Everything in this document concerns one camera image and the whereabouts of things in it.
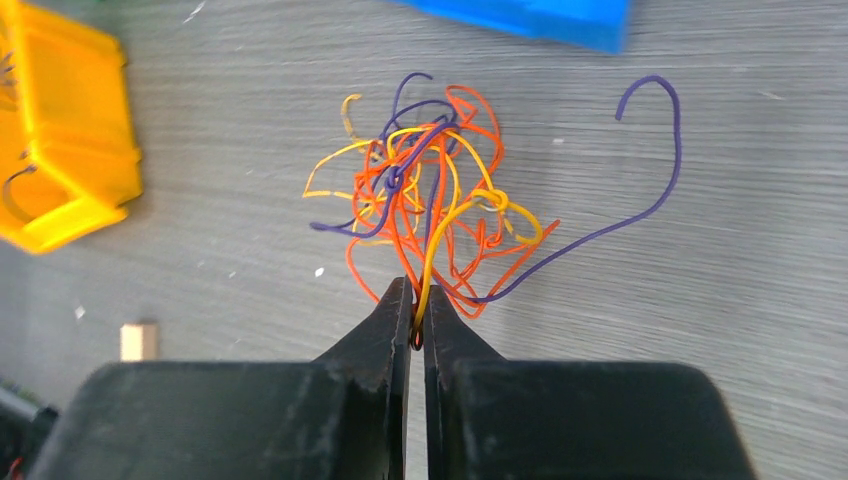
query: black cable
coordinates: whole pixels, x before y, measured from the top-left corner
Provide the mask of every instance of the black cable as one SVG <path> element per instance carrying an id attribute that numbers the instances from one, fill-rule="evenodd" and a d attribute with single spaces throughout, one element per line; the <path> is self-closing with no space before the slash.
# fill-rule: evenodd
<path id="1" fill-rule="evenodd" d="M 9 213 L 14 215 L 18 220 L 29 223 L 35 219 L 32 215 L 26 213 L 18 206 L 17 202 L 12 198 L 12 182 L 21 175 L 35 173 L 38 168 L 35 165 L 29 165 L 27 168 L 15 173 L 3 183 L 3 205 L 9 210 Z"/>

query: wire bundle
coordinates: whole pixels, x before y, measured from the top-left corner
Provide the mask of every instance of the wire bundle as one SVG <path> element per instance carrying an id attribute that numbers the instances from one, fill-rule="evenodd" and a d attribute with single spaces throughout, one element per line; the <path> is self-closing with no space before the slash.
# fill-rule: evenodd
<path id="1" fill-rule="evenodd" d="M 360 96 L 351 95 L 345 99 L 342 103 L 342 118 L 352 143 L 318 162 L 303 192 L 304 198 L 335 196 L 351 202 L 353 218 L 350 221 L 341 225 L 313 222 L 310 226 L 315 230 L 352 237 L 346 251 L 348 266 L 354 279 L 374 301 L 378 300 L 377 295 L 368 287 L 354 265 L 353 248 L 357 245 L 394 246 L 400 263 L 418 294 L 413 327 L 416 332 L 416 344 L 420 344 L 420 326 L 433 280 L 451 296 L 457 309 L 469 318 L 476 318 L 489 302 L 507 295 L 530 275 L 556 258 L 590 240 L 654 213 L 666 201 L 677 183 L 682 163 L 680 102 L 674 88 L 665 79 L 657 75 L 648 76 L 635 82 L 624 93 L 618 105 L 616 119 L 621 120 L 627 100 L 645 83 L 656 82 L 668 92 L 674 110 L 675 163 L 671 180 L 663 194 L 654 205 L 642 213 L 598 230 L 552 253 L 530 267 L 509 286 L 501 289 L 559 226 L 560 221 L 542 228 L 531 212 L 512 202 L 508 194 L 493 183 L 492 175 L 504 158 L 505 148 L 497 116 L 479 92 L 466 86 L 450 85 L 445 90 L 445 100 L 425 100 L 398 110 L 403 88 L 411 79 L 419 76 L 432 80 L 429 75 L 418 72 L 407 76 L 395 94 L 391 118 L 380 135 L 373 139 L 360 139 L 354 132 L 347 114 L 350 102 L 358 100 Z M 481 109 L 463 98 L 464 96 L 472 98 L 482 107 L 491 127 L 487 128 L 482 125 L 483 122 L 478 121 L 479 117 L 483 116 Z M 445 107 L 448 113 L 415 127 L 403 127 L 400 124 L 400 117 L 427 105 Z M 494 148 L 491 158 L 483 160 L 478 148 L 466 138 L 465 135 L 468 134 L 476 134 L 477 137 L 492 143 Z M 363 168 L 353 175 L 351 193 L 311 190 L 318 170 L 331 160 L 353 151 L 359 151 L 363 156 Z M 457 159 L 464 156 L 470 157 L 479 170 L 479 180 L 474 188 L 465 194 L 456 163 Z M 434 178 L 427 195 L 422 196 L 422 190 L 426 189 L 422 189 L 419 182 L 425 166 L 433 167 Z M 472 209 L 494 213 L 496 220 L 493 228 L 490 228 L 492 226 L 485 218 L 478 218 L 476 223 L 470 225 L 460 219 L 461 215 Z M 527 237 L 518 234 L 507 218 L 508 212 L 523 217 L 531 226 L 533 234 Z M 476 245 L 476 256 L 464 265 L 457 265 L 457 235 L 463 234 L 468 235 Z M 505 241 L 510 238 L 516 245 L 505 245 Z M 434 265 L 436 253 L 443 242 L 448 263 L 446 273 L 439 271 Z M 507 256 L 515 257 L 512 266 L 495 283 L 487 296 L 479 297 L 470 282 L 475 270 L 484 260 Z M 413 267 L 410 258 L 417 259 L 420 263 L 420 272 Z"/>

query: orange wire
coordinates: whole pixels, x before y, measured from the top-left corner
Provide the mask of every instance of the orange wire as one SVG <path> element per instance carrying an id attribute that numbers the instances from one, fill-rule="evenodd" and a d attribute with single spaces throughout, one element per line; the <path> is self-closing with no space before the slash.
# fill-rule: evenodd
<path id="1" fill-rule="evenodd" d="M 18 457 L 14 462 L 12 462 L 12 465 L 9 466 L 9 478 L 11 480 L 23 480 L 24 474 L 20 472 L 23 462 L 23 457 Z"/>
<path id="2" fill-rule="evenodd" d="M 460 93 L 473 97 L 476 102 L 482 105 L 482 110 L 486 112 L 488 119 L 492 124 L 491 129 L 484 128 L 474 122 L 481 109 L 474 103 L 462 98 Z M 457 112 L 459 119 L 457 123 L 460 128 L 458 130 L 451 131 L 456 132 L 456 134 L 461 134 L 462 132 L 477 133 L 492 142 L 494 151 L 488 161 L 488 164 L 484 167 L 481 166 L 481 168 L 485 168 L 486 172 L 490 176 L 493 175 L 500 166 L 501 161 L 505 156 L 506 149 L 504 148 L 504 144 L 501 139 L 501 130 L 498 118 L 492 106 L 479 92 L 462 85 L 448 86 L 445 89 L 445 96 Z M 354 219 L 357 222 L 357 226 L 371 230 L 376 226 L 376 223 L 374 223 L 372 219 L 381 218 L 383 215 L 387 216 L 383 229 L 377 232 L 374 238 L 382 241 L 388 240 L 389 242 L 387 243 L 391 243 L 393 245 L 402 268 L 410 278 L 413 288 L 419 295 L 422 287 L 421 279 L 419 274 L 416 272 L 415 267 L 412 265 L 411 260 L 415 259 L 421 265 L 424 264 L 427 252 L 424 251 L 423 247 L 434 240 L 433 235 L 436 230 L 435 226 L 440 224 L 446 215 L 444 212 L 444 206 L 449 174 L 447 166 L 447 144 L 450 142 L 454 145 L 454 151 L 451 153 L 450 157 L 452 161 L 455 161 L 467 150 L 462 143 L 454 141 L 445 131 L 429 139 L 429 141 L 425 144 L 425 139 L 428 134 L 436 127 L 438 127 L 438 124 L 436 123 L 421 124 L 418 126 L 421 131 L 416 130 L 398 135 L 397 138 L 393 139 L 391 148 L 389 145 L 385 145 L 381 140 L 371 141 L 367 148 L 363 150 L 363 169 L 353 176 L 354 188 L 352 192 L 351 208 Z M 379 192 L 375 192 L 375 189 L 372 186 L 375 179 L 386 174 L 386 170 L 392 166 L 404 165 L 416 149 L 423 153 L 413 159 L 410 165 L 404 166 L 403 178 L 398 179 L 399 182 L 402 182 L 399 193 L 396 195 L 388 195 L 384 189 L 381 189 Z M 438 156 L 436 158 L 429 158 L 431 149 L 438 151 Z M 391 158 L 389 150 L 395 152 L 395 155 Z M 381 162 L 375 163 L 373 161 L 374 159 L 379 158 L 382 158 Z M 431 205 L 430 237 L 425 238 L 423 234 L 418 233 L 418 226 L 424 221 L 421 216 L 427 214 L 424 210 L 427 205 L 427 200 L 421 197 L 421 192 L 417 185 L 418 177 L 415 179 L 416 183 L 409 182 L 414 169 L 419 168 L 420 165 L 433 164 L 438 164 L 439 182 L 437 185 L 436 195 L 433 198 Z M 488 185 L 481 175 L 481 178 L 477 182 L 475 188 L 479 189 L 486 187 L 488 187 Z M 454 185 L 454 188 L 459 191 L 462 186 Z M 463 203 L 470 201 L 472 198 L 470 191 L 462 198 Z M 497 221 L 492 232 L 488 231 L 487 222 L 483 218 L 479 218 L 477 220 L 476 228 L 470 227 L 468 224 L 459 219 L 454 220 L 452 224 L 448 225 L 444 230 L 444 240 L 447 252 L 446 271 L 448 276 L 443 276 L 436 267 L 434 267 L 432 271 L 433 278 L 450 294 L 450 299 L 454 306 L 456 306 L 456 308 L 468 318 L 477 318 L 487 305 L 477 303 L 469 298 L 477 297 L 477 294 L 471 284 L 471 279 L 480 265 L 489 259 L 521 254 L 513 265 L 492 287 L 489 295 L 494 295 L 515 273 L 515 271 L 520 268 L 521 265 L 530 258 L 530 256 L 533 255 L 541 244 L 541 242 L 538 242 L 532 245 L 520 244 L 508 248 L 500 248 L 506 238 L 504 231 L 506 230 L 507 224 L 502 212 L 499 212 L 496 215 Z M 559 223 L 559 220 L 557 220 L 543 231 L 541 237 L 542 241 L 547 239 L 547 237 L 559 226 Z M 464 265 L 462 269 L 460 269 L 456 263 L 456 235 L 458 232 L 466 233 L 471 239 L 472 244 L 475 246 L 474 249 L 476 250 L 476 254 L 467 264 Z M 365 293 L 376 302 L 379 298 L 362 278 L 362 275 L 356 268 L 353 259 L 354 247 L 360 244 L 362 240 L 363 239 L 358 237 L 351 239 L 345 251 L 345 259 L 354 280 L 365 291 Z"/>

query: yellow wire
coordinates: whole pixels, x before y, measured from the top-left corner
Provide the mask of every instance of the yellow wire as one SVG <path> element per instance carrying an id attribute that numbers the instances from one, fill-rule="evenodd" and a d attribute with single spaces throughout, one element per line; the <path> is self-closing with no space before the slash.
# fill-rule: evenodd
<path id="1" fill-rule="evenodd" d="M 421 295 L 418 297 L 418 308 L 415 310 L 415 320 L 413 322 L 414 330 L 418 330 L 421 326 L 421 322 L 424 320 L 424 311 L 427 309 L 427 301 L 430 298 L 430 283 L 433 281 L 433 261 L 436 257 L 436 250 L 439 248 L 439 243 L 442 240 L 442 235 L 444 235 L 445 229 L 451 222 L 467 210 L 477 205 L 477 202 L 474 199 L 485 198 L 492 202 L 495 208 L 497 208 L 500 212 L 506 211 L 507 209 L 518 212 L 525 217 L 528 222 L 530 222 L 536 232 L 532 239 L 527 240 L 534 243 L 539 243 L 542 240 L 542 226 L 539 224 L 536 217 L 521 205 L 510 202 L 509 197 L 507 197 L 503 190 L 494 190 L 490 192 L 483 189 L 475 189 L 471 192 L 471 197 L 472 200 L 463 203 L 455 210 L 449 212 L 433 231 L 433 236 L 430 239 L 430 243 L 427 246 L 427 253 L 424 257 L 424 269 L 421 275 Z"/>
<path id="2" fill-rule="evenodd" d="M 359 141 L 359 142 L 356 142 L 356 143 L 352 143 L 352 144 L 350 144 L 350 145 L 348 145 L 348 146 L 346 146 L 346 147 L 344 147 L 344 148 L 339 149 L 339 150 L 338 150 L 338 151 L 336 151 L 335 153 L 331 153 L 330 155 L 327 155 L 326 157 L 324 157 L 323 159 L 321 159 L 321 161 L 319 161 L 317 164 L 315 164 L 315 167 L 312 169 L 312 172 L 309 174 L 309 178 L 306 180 L 306 186 L 303 188 L 303 198 L 310 198 L 310 197 L 329 197 L 329 196 L 331 196 L 331 195 L 335 195 L 335 196 L 341 196 L 341 195 L 344 195 L 344 196 L 342 196 L 341 198 L 347 198 L 347 195 L 350 195 L 350 194 L 348 194 L 348 193 L 344 193 L 344 192 L 333 192 L 333 191 L 330 191 L 330 190 L 314 190 L 314 191 L 310 191 L 310 190 L 309 190 L 309 187 L 311 187 L 311 186 L 312 186 L 312 181 L 313 181 L 313 179 L 315 178 L 315 174 L 316 174 L 316 173 L 318 173 L 318 170 L 320 170 L 320 169 L 321 169 L 321 167 L 323 167 L 323 166 L 324 166 L 327 162 L 329 162 L 330 160 L 332 160 L 332 159 L 334 159 L 334 158 L 336 158 L 336 157 L 338 157 L 338 156 L 340 156 L 340 155 L 344 155 L 345 153 L 347 153 L 347 152 L 349 152 L 349 151 L 351 151 L 351 150 L 357 149 L 357 148 L 362 147 L 362 146 L 364 146 L 364 145 L 368 145 L 368 144 L 370 144 L 370 143 L 371 143 L 371 140 L 362 140 L 362 141 Z M 353 195 L 351 195 L 351 196 L 350 196 L 350 198 L 347 198 L 347 199 L 348 199 L 348 200 L 352 200 L 352 199 L 353 199 Z"/>
<path id="3" fill-rule="evenodd" d="M 338 150 L 337 152 L 325 157 L 324 159 L 322 159 L 321 161 L 319 161 L 315 165 L 315 168 L 313 168 L 313 170 L 310 173 L 309 178 L 306 182 L 306 186 L 305 186 L 304 191 L 303 191 L 303 197 L 304 198 L 317 197 L 317 196 L 336 196 L 336 197 L 339 197 L 339 198 L 345 198 L 347 200 L 353 200 L 354 196 L 350 193 L 339 192 L 339 191 L 330 191 L 330 190 L 310 191 L 309 188 L 311 187 L 313 179 L 314 179 L 316 173 L 318 172 L 318 170 L 321 169 L 327 162 L 329 162 L 333 158 L 336 158 L 340 155 L 343 155 L 343 154 L 345 154 L 345 153 L 347 153 L 347 152 L 349 152 L 353 149 L 358 149 L 360 152 L 365 152 L 365 147 L 374 141 L 374 140 L 361 140 L 356 135 L 355 130 L 353 128 L 353 123 L 351 122 L 350 116 L 348 115 L 350 103 L 355 101 L 355 100 L 359 100 L 360 98 L 362 98 L 362 96 L 359 95 L 359 94 L 353 94 L 353 95 L 348 96 L 344 100 L 344 102 L 342 102 L 342 108 L 341 108 L 341 115 L 342 115 L 342 120 L 344 122 L 345 130 L 347 131 L 347 133 L 350 136 L 351 141 L 353 143 L 351 143 L 351 145 L 348 145 L 347 147 L 344 147 L 344 148 Z M 430 131 L 430 130 L 431 130 L 431 128 L 411 127 L 411 128 L 404 128 L 404 129 L 398 130 L 396 132 L 393 132 L 386 139 L 386 143 L 385 143 L 385 149 L 386 149 L 386 152 L 387 152 L 387 155 L 388 155 L 387 159 L 383 160 L 383 157 L 380 156 L 379 154 L 377 154 L 376 152 L 372 153 L 372 158 L 374 158 L 378 161 L 388 161 L 388 163 L 390 165 L 396 165 L 397 164 L 397 162 L 396 162 L 397 151 L 394 148 L 395 139 L 397 139 L 397 137 L 402 136 L 402 135 L 407 135 L 407 134 L 410 134 L 410 133 L 424 133 L 424 132 L 427 132 L 427 131 Z M 536 219 L 536 217 L 530 211 L 528 211 L 527 209 L 525 209 L 521 205 L 518 205 L 516 203 L 511 202 L 509 200 L 509 197 L 506 195 L 506 193 L 504 191 L 498 190 L 498 189 L 495 188 L 494 183 L 492 182 L 492 179 L 491 179 L 491 175 L 489 175 L 489 171 L 486 168 L 486 164 L 485 164 L 485 162 L 483 162 L 483 159 L 480 157 L 477 150 L 465 138 L 463 138 L 459 133 L 454 132 L 454 131 L 450 131 L 450 130 L 447 130 L 444 133 L 446 135 L 450 136 L 451 138 L 455 139 L 459 143 L 461 143 L 468 150 L 469 154 L 474 159 L 474 162 L 477 164 L 477 167 L 480 169 L 480 175 L 483 179 L 483 183 L 485 184 L 485 189 L 484 188 L 474 189 L 471 192 L 471 194 L 469 195 L 468 200 L 465 201 L 464 203 L 462 203 L 461 205 L 457 206 L 457 203 L 459 203 L 459 199 L 462 196 L 462 187 L 461 187 L 460 181 L 459 181 L 459 172 L 456 168 L 456 164 L 455 164 L 454 160 L 450 157 L 450 155 L 447 154 L 447 152 L 442 152 L 442 150 L 439 147 L 429 146 L 427 148 L 428 150 L 432 150 L 432 151 L 437 152 L 440 155 L 440 158 L 441 158 L 442 155 L 444 156 L 445 163 L 447 164 L 447 167 L 450 169 L 451 176 L 453 177 L 454 188 L 453 188 L 453 195 L 452 195 L 452 198 L 451 198 L 450 205 L 445 207 L 445 208 L 442 208 L 441 212 L 439 212 L 439 214 L 444 215 L 444 218 L 442 218 L 442 220 L 438 223 L 436 228 L 433 230 L 430 242 L 427 245 L 427 251 L 425 253 L 424 265 L 423 265 L 422 275 L 421 275 L 421 294 L 419 295 L 419 304 L 418 304 L 418 308 L 415 312 L 415 319 L 414 319 L 414 324 L 413 324 L 415 329 L 418 329 L 420 327 L 421 322 L 424 319 L 424 312 L 426 311 L 427 301 L 429 300 L 429 297 L 430 297 L 430 290 L 431 290 L 430 284 L 432 282 L 432 276 L 433 276 L 433 263 L 435 262 L 436 252 L 439 248 L 439 244 L 441 243 L 441 240 L 442 240 L 442 237 L 445 234 L 445 231 L 450 226 L 450 224 L 453 221 L 455 221 L 460 215 L 462 215 L 463 213 L 465 213 L 466 211 L 468 211 L 469 209 L 471 209 L 475 206 L 480 206 L 479 205 L 480 200 L 486 200 L 489 203 L 491 203 L 491 205 L 495 208 L 498 215 L 502 216 L 501 218 L 503 218 L 504 226 L 506 227 L 507 231 L 511 235 L 513 235 L 514 238 L 518 242 L 524 243 L 524 244 L 527 244 L 527 245 L 535 245 L 535 244 L 537 244 L 541 241 L 542 235 L 543 235 L 542 226 L 539 224 L 539 221 Z M 423 211 L 425 207 L 422 205 L 420 190 L 419 190 L 419 181 L 421 179 L 421 171 L 422 171 L 422 164 L 420 162 L 418 162 L 416 164 L 415 173 L 413 175 L 411 175 L 409 179 L 407 179 L 407 181 L 406 181 L 407 186 L 402 190 L 402 194 L 403 194 L 404 198 L 406 200 L 408 200 L 409 203 L 413 206 L 413 208 L 420 210 L 420 211 Z M 363 208 L 361 210 L 359 210 L 358 217 L 371 218 L 373 215 L 376 215 L 378 212 L 376 210 L 375 204 L 385 202 L 387 199 L 388 199 L 388 196 L 386 194 L 385 188 L 381 188 L 377 192 L 377 194 L 375 195 L 374 202 L 369 203 L 367 205 L 364 205 Z M 513 210 L 513 211 L 517 212 L 518 214 L 520 214 L 521 216 L 523 216 L 525 219 L 527 219 L 527 221 L 533 227 L 534 235 L 532 237 L 528 238 L 528 237 L 524 237 L 522 235 L 516 234 L 515 231 L 514 231 L 515 229 L 514 229 L 512 223 L 508 219 L 503 217 L 503 214 L 507 210 Z M 421 217 L 421 215 L 415 215 L 415 225 L 413 227 L 413 232 L 412 232 L 413 236 L 418 231 L 418 227 L 420 225 L 420 217 Z M 360 222 L 357 219 L 353 224 L 354 231 L 356 231 L 359 224 L 360 224 Z M 392 240 L 389 240 L 389 239 L 381 239 L 381 240 L 372 240 L 372 241 L 360 242 L 360 243 L 364 246 L 376 246 L 376 245 L 391 245 L 394 242 Z"/>

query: white debris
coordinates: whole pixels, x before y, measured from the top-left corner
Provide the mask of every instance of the white debris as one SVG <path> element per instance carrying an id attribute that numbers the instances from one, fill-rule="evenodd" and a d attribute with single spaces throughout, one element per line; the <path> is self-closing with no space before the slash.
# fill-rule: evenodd
<path id="1" fill-rule="evenodd" d="M 766 98 L 770 98 L 772 100 L 786 100 L 785 98 L 781 97 L 780 95 L 776 95 L 776 94 L 771 93 L 771 92 L 760 91 L 759 94 L 766 97 Z"/>
<path id="2" fill-rule="evenodd" d="M 188 22 L 190 22 L 190 21 L 194 20 L 194 17 L 196 17 L 196 16 L 197 16 L 197 14 L 198 14 L 198 13 L 200 13 L 200 11 L 201 11 L 201 10 L 203 10 L 203 7 L 205 7 L 205 6 L 206 6 L 206 0 L 203 0 L 202 2 L 200 2 L 200 3 L 197 5 L 197 7 L 195 7 L 195 9 L 194 9 L 194 11 L 193 11 L 193 12 L 191 12 L 191 13 L 189 13 L 189 14 L 188 14 L 188 18 L 186 18 L 185 20 L 183 20 L 183 25 L 185 25 L 186 23 L 188 23 Z"/>

